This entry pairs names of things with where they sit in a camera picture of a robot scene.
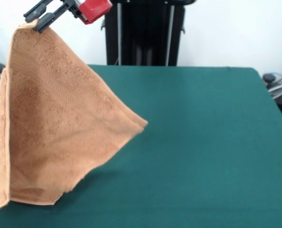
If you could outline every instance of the white wall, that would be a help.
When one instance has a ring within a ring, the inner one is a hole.
[[[23,13],[39,0],[0,0],[0,62]],[[51,3],[49,11],[60,5]],[[106,64],[103,19],[83,25],[67,12],[51,26],[89,64]],[[282,73],[282,0],[198,0],[186,7],[179,66],[254,67]]]

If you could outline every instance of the metal rod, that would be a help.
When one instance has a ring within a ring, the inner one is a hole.
[[[170,45],[171,45],[171,36],[173,33],[173,22],[174,22],[174,13],[175,6],[170,7],[170,15],[169,15],[169,26],[168,26],[168,36],[167,36],[167,49],[166,49],[166,61],[165,66],[168,66],[169,62],[169,54],[170,54]]]
[[[122,4],[117,4],[117,49],[118,65],[122,65]]]

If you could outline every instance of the table surface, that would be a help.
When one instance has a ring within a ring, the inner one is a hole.
[[[92,68],[149,125],[55,206],[11,202],[0,228],[282,228],[282,115],[255,70]]]

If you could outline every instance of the black cable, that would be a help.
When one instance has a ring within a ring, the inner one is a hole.
[[[282,78],[281,79],[278,79],[277,81],[275,81],[274,83],[271,84],[271,88],[275,85],[277,85],[279,82],[282,81]]]

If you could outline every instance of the towel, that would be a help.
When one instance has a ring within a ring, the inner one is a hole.
[[[16,29],[0,79],[0,208],[55,204],[147,125],[36,24]]]

